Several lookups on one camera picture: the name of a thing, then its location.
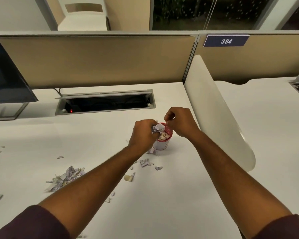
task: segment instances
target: paper-filled container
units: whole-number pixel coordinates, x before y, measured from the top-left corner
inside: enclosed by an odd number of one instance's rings
[[[156,150],[164,150],[165,148],[167,148],[169,141],[171,140],[171,137],[173,135],[173,131],[169,129],[169,127],[166,126],[166,123],[160,122],[161,124],[163,124],[165,126],[165,130],[164,132],[167,133],[168,135],[170,135],[170,137],[164,141],[161,140],[156,140],[155,143],[153,144],[153,148],[155,148]]]

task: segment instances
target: chair seat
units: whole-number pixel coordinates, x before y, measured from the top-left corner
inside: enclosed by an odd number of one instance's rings
[[[106,16],[84,13],[67,15],[58,31],[107,31]]]

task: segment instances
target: dark purple shirt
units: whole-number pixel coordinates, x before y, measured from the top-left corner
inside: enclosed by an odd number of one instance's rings
[[[0,239],[70,239],[70,234],[49,211],[32,205],[0,230]],[[299,216],[277,219],[253,239],[299,239]]]

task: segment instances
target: green plant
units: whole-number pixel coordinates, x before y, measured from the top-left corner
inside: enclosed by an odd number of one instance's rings
[[[171,18],[179,18],[183,13],[185,0],[155,0],[154,19],[168,21]]]

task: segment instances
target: desk surface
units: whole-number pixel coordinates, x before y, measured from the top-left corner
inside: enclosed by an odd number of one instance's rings
[[[73,165],[86,171],[127,145],[134,122],[162,121],[172,106],[191,108],[182,83],[62,89],[63,94],[153,89],[156,108],[54,116],[55,90],[35,90],[15,121],[0,122],[0,228],[27,206],[49,194],[45,183]],[[194,147],[173,135],[160,156],[144,155],[156,166],[134,165],[133,182],[115,188],[83,231],[89,239],[210,238],[238,239],[239,230],[222,204]]]
[[[256,156],[250,174],[299,214],[299,93],[295,77],[216,81]]]

